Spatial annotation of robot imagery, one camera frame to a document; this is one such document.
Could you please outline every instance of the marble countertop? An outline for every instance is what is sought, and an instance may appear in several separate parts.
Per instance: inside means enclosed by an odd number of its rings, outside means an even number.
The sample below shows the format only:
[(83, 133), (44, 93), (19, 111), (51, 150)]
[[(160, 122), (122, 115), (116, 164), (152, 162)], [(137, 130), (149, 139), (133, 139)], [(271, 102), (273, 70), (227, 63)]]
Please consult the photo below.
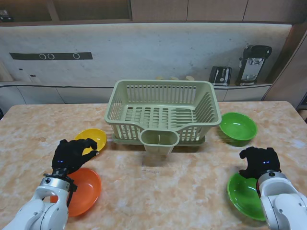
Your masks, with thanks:
[(248, 146), (273, 147), (283, 173), (307, 195), (307, 125), (288, 102), (220, 102), (221, 113), (242, 112), (258, 125), (244, 147), (224, 143), (212, 128), (199, 148), (175, 147), (159, 166), (144, 164), (143, 146), (112, 142), (104, 121), (106, 104), (17, 105), (0, 121), (0, 228), (32, 197), (51, 172), (61, 139), (95, 127), (107, 146), (84, 167), (101, 177), (102, 193), (85, 214), (69, 218), (67, 230), (205, 229), (267, 230), (265, 222), (241, 214), (229, 202), (228, 179), (246, 161)]

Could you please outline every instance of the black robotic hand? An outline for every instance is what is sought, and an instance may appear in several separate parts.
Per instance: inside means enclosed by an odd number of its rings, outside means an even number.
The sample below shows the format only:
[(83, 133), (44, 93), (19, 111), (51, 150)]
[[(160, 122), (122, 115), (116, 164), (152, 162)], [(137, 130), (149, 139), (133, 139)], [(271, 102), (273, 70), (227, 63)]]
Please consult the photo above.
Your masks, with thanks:
[(277, 153), (273, 148), (258, 149), (249, 147), (240, 152), (240, 158), (247, 158), (248, 167), (239, 173), (245, 178), (259, 177), (267, 172), (281, 172)]
[[(92, 147), (94, 149), (90, 153), (82, 156), (85, 148)], [(71, 174), (77, 171), (83, 164), (88, 162), (91, 158), (96, 156), (98, 151), (97, 143), (92, 139), (80, 140), (61, 140), (54, 153), (52, 160), (52, 168), (55, 171), (65, 171), (65, 174)]]

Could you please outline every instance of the white circle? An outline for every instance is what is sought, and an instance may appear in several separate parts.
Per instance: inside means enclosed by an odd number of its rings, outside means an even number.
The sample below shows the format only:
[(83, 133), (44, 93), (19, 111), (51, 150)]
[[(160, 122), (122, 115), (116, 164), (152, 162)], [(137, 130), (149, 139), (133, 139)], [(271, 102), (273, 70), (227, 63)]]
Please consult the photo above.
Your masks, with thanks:
[(53, 60), (53, 59), (54, 59), (54, 55), (53, 55), (53, 54), (48, 54), (47, 56), (48, 56), (48, 58), (49, 58), (50, 60)]
[(40, 57), (40, 59), (42, 59), (42, 60), (46, 60), (46, 58), (47, 58), (45, 54), (40, 54), (39, 57)]
[(74, 54), (73, 54), (73, 58), (74, 58), (74, 59), (79, 59), (79, 58), (80, 58), (80, 55), (77, 54), (77, 53), (74, 53)]

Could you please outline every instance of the bowl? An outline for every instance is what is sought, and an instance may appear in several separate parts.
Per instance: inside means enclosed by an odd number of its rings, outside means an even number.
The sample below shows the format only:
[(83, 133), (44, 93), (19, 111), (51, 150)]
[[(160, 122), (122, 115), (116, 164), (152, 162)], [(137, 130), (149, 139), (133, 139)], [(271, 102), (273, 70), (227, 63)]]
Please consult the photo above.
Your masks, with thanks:
[(257, 135), (256, 123), (245, 114), (227, 113), (222, 116), (220, 123), (222, 132), (233, 140), (251, 140)]
[[(78, 186), (68, 207), (69, 217), (75, 217), (89, 210), (96, 202), (101, 193), (101, 181), (99, 175), (88, 168), (80, 168), (68, 176)], [(57, 201), (57, 196), (50, 197), (51, 203)]]
[(228, 181), (227, 191), (231, 202), (244, 215), (256, 220), (265, 221), (255, 178), (246, 179), (239, 173)]
[[(79, 139), (92, 139), (97, 142), (97, 151), (99, 152), (106, 145), (106, 133), (98, 128), (90, 128), (79, 133), (75, 140)], [(82, 155), (88, 154), (93, 149), (91, 147), (86, 148)]]

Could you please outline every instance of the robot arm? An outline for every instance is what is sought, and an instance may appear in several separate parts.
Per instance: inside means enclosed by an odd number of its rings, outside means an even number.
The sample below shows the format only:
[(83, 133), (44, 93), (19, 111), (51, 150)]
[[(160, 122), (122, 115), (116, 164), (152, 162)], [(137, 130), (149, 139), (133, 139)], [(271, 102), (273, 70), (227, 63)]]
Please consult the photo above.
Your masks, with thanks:
[(271, 230), (306, 230), (307, 198), (297, 191), (279, 169), (277, 153), (272, 148), (247, 148), (240, 153), (248, 167), (239, 173), (256, 178), (263, 213)]
[(307, 229), (307, 198), (280, 172), (258, 180), (261, 205), (271, 230)]
[[(94, 149), (82, 155), (85, 148)], [(52, 160), (52, 174), (36, 188), (32, 199), (16, 214), (4, 230), (64, 230), (68, 219), (68, 206), (77, 186), (67, 175), (77, 171), (98, 153), (97, 143), (91, 139), (60, 141)], [(57, 196), (56, 203), (44, 202), (47, 196)]]

